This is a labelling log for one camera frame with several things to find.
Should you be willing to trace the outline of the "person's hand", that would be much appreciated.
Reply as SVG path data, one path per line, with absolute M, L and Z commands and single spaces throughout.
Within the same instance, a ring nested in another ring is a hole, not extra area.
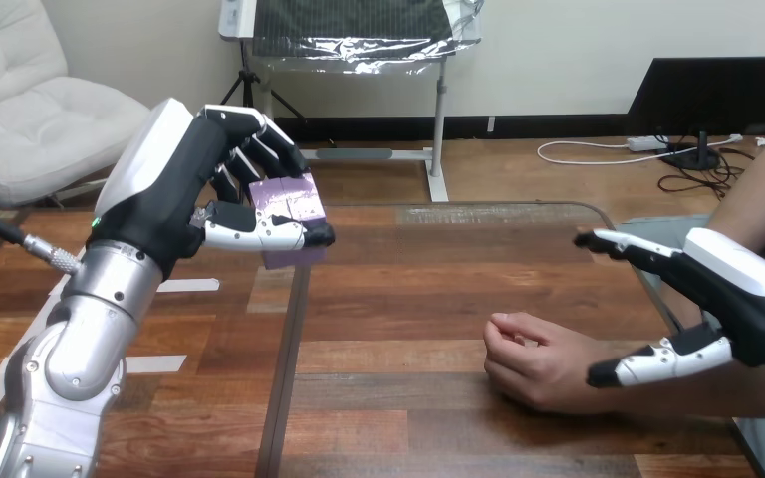
M 577 415 L 622 407 L 621 390 L 587 385 L 589 367 L 616 356 L 605 343 L 527 313 L 493 314 L 483 339 L 491 384 L 523 405 Z

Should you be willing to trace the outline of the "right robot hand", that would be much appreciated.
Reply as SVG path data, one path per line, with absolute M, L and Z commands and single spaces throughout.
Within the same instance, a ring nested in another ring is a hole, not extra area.
M 721 233 L 699 227 L 689 230 L 681 249 L 608 229 L 580 233 L 574 243 L 659 276 L 719 323 L 685 329 L 623 358 L 593 364 L 588 385 L 635 386 L 698 374 L 733 361 L 765 366 L 762 257 Z

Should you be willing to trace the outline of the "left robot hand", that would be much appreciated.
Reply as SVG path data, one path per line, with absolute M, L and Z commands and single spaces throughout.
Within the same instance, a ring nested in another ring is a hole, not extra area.
M 316 250 L 336 240 L 324 220 L 255 207 L 251 187 L 301 179 L 301 149 L 271 119 L 246 107 L 206 105 L 197 114 L 168 98 L 114 167 L 95 207 L 88 243 L 126 243 L 163 276 L 203 247 L 278 252 Z

